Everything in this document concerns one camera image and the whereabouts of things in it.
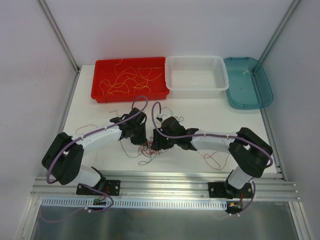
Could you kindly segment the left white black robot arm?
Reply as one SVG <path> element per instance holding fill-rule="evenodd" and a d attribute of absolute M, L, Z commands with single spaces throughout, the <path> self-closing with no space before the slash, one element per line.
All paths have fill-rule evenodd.
<path fill-rule="evenodd" d="M 80 195 L 106 196 L 111 193 L 109 181 L 95 167 L 83 165 L 83 157 L 122 139 L 130 139 L 133 145 L 146 145 L 146 120 L 144 111 L 134 107 L 128 114 L 114 117 L 91 132 L 74 136 L 59 133 L 41 161 L 47 170 L 46 182 L 62 186 L 77 183 Z"/>

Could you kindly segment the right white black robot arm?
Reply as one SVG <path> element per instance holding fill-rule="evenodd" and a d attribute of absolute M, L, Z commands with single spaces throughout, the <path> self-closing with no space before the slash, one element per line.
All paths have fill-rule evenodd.
<path fill-rule="evenodd" d="M 272 147 L 247 127 L 236 133 L 206 132 L 198 128 L 184 128 L 176 118 L 156 117 L 161 124 L 153 130 L 153 150 L 167 150 L 179 146 L 185 151 L 211 150 L 231 155 L 237 167 L 224 182 L 209 185 L 213 197 L 233 199 L 245 191 L 243 187 L 253 178 L 260 178 L 273 164 Z"/>

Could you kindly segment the white perforated plastic basket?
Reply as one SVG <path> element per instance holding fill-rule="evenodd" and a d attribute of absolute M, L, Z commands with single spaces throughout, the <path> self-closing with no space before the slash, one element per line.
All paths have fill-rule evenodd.
<path fill-rule="evenodd" d="M 229 88 L 227 68 L 220 56 L 171 55 L 165 58 L 164 67 L 172 99 L 212 99 Z"/>

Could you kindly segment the red plastic tray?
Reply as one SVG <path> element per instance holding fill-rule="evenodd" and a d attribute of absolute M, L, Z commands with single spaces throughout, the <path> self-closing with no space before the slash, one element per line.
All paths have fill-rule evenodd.
<path fill-rule="evenodd" d="M 170 93 L 165 61 L 163 56 L 97 60 L 91 98 L 99 104 L 131 102 L 138 96 L 165 100 Z"/>

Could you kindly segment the teal transparent plastic tray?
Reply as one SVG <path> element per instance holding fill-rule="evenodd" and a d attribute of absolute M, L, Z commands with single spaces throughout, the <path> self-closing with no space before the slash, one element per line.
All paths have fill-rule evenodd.
<path fill-rule="evenodd" d="M 229 87 L 226 97 L 237 110 L 256 110 L 268 107 L 274 95 L 262 64 L 251 57 L 224 59 Z"/>

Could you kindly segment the left aluminium frame post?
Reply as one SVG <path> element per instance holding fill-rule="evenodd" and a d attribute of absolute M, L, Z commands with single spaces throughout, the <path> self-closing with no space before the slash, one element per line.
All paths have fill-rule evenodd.
<path fill-rule="evenodd" d="M 37 4 L 39 5 L 41 11 L 43 12 L 45 18 L 47 19 L 55 37 L 57 38 L 60 46 L 62 47 L 62 50 L 64 54 L 66 55 L 69 63 L 71 64 L 72 68 L 75 70 L 76 73 L 79 72 L 80 67 L 77 64 L 77 61 L 75 60 L 58 24 L 55 20 L 54 15 L 52 14 L 52 11 L 50 10 L 50 7 L 46 0 L 36 0 Z"/>

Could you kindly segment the aluminium frame post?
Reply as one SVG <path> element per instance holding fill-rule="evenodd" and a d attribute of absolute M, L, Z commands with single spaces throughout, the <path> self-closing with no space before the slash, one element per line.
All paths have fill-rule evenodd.
<path fill-rule="evenodd" d="M 264 61 L 267 59 L 268 55 L 272 51 L 274 45 L 276 44 L 277 40 L 281 36 L 282 32 L 284 31 L 285 27 L 289 23 L 290 19 L 292 18 L 293 14 L 299 7 L 299 5 L 302 3 L 302 0 L 292 0 L 285 11 L 283 17 L 281 18 L 280 22 L 278 23 L 275 31 L 271 35 L 266 47 L 264 48 L 261 56 L 259 57 L 259 62 L 261 64 L 264 63 Z"/>
<path fill-rule="evenodd" d="M 39 5 L 41 11 L 43 12 L 45 18 L 47 19 L 55 37 L 57 38 L 60 46 L 62 47 L 62 50 L 64 54 L 66 55 L 69 63 L 71 64 L 72 68 L 75 70 L 76 73 L 79 72 L 80 67 L 77 64 L 77 61 L 75 60 L 58 24 L 55 20 L 54 15 L 52 14 L 52 11 L 50 10 L 50 7 L 46 0 L 36 0 L 37 4 Z"/>

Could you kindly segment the aluminium extrusion rail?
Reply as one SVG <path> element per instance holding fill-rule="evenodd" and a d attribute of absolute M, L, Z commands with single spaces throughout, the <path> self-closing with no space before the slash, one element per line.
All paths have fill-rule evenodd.
<path fill-rule="evenodd" d="M 105 176 L 108 180 L 120 181 L 120 198 L 199 200 L 209 197 L 209 182 L 224 182 L 228 175 L 105 171 Z M 296 183 L 283 180 L 281 174 L 267 173 L 253 181 L 256 184 L 256 201 L 299 202 L 301 200 Z"/>

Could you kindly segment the right aluminium frame post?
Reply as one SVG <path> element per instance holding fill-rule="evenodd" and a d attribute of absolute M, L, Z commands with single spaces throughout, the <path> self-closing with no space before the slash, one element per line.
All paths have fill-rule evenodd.
<path fill-rule="evenodd" d="M 272 51 L 274 45 L 276 44 L 277 40 L 281 36 L 282 32 L 284 31 L 285 27 L 289 23 L 290 19 L 292 18 L 293 14 L 299 7 L 299 5 L 302 3 L 302 0 L 292 0 L 285 11 L 283 17 L 281 18 L 280 22 L 278 23 L 275 31 L 271 35 L 266 47 L 264 48 L 261 56 L 259 57 L 259 62 L 261 64 L 264 63 L 264 61 L 267 59 L 268 55 Z"/>

